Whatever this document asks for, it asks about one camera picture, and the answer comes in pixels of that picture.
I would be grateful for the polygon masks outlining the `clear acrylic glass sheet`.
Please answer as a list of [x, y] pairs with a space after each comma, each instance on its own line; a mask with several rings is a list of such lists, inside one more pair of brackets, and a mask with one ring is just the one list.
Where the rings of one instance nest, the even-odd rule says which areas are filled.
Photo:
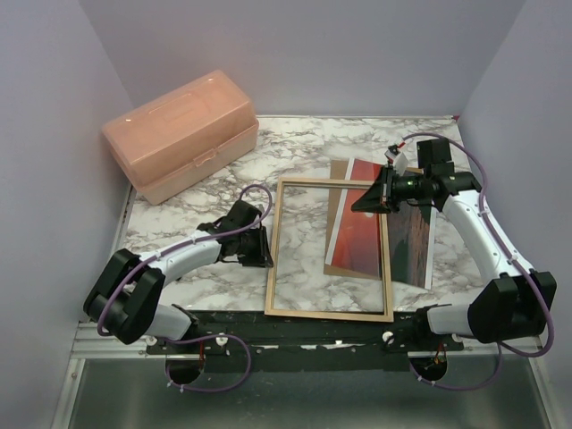
[[285, 188], [275, 308], [383, 312], [378, 214], [350, 209], [365, 191]]

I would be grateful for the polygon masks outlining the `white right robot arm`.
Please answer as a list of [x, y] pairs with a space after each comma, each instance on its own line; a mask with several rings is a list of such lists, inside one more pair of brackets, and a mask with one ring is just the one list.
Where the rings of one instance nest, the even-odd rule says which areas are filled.
[[421, 174], [407, 176], [402, 145], [392, 145], [388, 160], [354, 212], [386, 215], [416, 201], [442, 213], [456, 228], [484, 282], [468, 304], [422, 307], [411, 318], [411, 339], [420, 349], [433, 349], [443, 335], [470, 337], [506, 347], [510, 340], [545, 333], [545, 354], [555, 337], [551, 304], [557, 282], [522, 257], [489, 208], [485, 175], [457, 171], [450, 152], [454, 141], [434, 133], [418, 134], [417, 165]]

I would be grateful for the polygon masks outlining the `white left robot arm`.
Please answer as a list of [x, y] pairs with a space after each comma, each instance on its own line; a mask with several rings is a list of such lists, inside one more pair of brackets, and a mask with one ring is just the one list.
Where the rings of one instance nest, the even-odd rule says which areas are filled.
[[260, 211], [244, 200], [227, 215], [201, 223], [188, 237], [171, 246], [136, 254], [122, 248], [112, 254], [88, 294], [84, 313], [97, 323], [97, 333], [125, 345], [144, 336], [156, 337], [178, 352], [192, 351], [198, 342], [198, 319], [177, 305], [162, 305], [163, 289], [207, 265], [236, 257], [243, 266], [273, 266]]

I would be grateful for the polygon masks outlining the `wooden picture frame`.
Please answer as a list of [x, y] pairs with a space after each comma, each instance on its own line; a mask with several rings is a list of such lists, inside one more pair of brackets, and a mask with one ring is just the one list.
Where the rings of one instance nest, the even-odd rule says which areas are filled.
[[289, 310], [274, 307], [276, 276], [278, 270], [279, 241], [282, 223], [282, 203], [284, 190], [286, 187], [300, 188], [316, 188], [316, 189], [369, 189], [374, 183], [372, 181], [358, 181], [347, 179], [319, 179], [319, 178], [302, 178], [281, 176], [278, 178], [276, 197], [274, 201], [273, 215], [273, 237], [270, 245], [270, 253], [273, 259], [273, 267], [268, 271], [266, 294], [265, 294], [265, 310], [264, 314], [268, 316], [279, 317], [299, 317], [319, 320], [334, 320], [344, 322], [364, 322], [364, 323], [392, 323], [394, 321], [393, 310], [393, 288], [391, 285], [391, 259], [390, 246], [387, 237], [388, 224], [387, 215], [379, 214], [378, 230], [380, 235], [380, 257], [382, 264], [382, 295], [383, 295], [383, 312], [381, 314], [374, 313], [357, 313], [357, 312], [328, 312], [328, 311], [306, 311], [306, 310]]

